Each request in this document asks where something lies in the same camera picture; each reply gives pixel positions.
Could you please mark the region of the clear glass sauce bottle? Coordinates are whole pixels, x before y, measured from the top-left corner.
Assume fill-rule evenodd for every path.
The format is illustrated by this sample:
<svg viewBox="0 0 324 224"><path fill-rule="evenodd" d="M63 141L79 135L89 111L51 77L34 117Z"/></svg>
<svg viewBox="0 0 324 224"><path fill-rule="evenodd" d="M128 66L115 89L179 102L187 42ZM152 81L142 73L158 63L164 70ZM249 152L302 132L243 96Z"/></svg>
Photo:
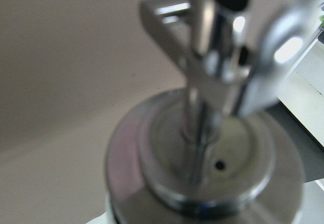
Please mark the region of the clear glass sauce bottle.
<svg viewBox="0 0 324 224"><path fill-rule="evenodd" d="M106 212L93 223L298 223L299 153L265 108L310 41L317 0L295 0L245 46L250 0L144 0L147 33L186 77L116 126Z"/></svg>

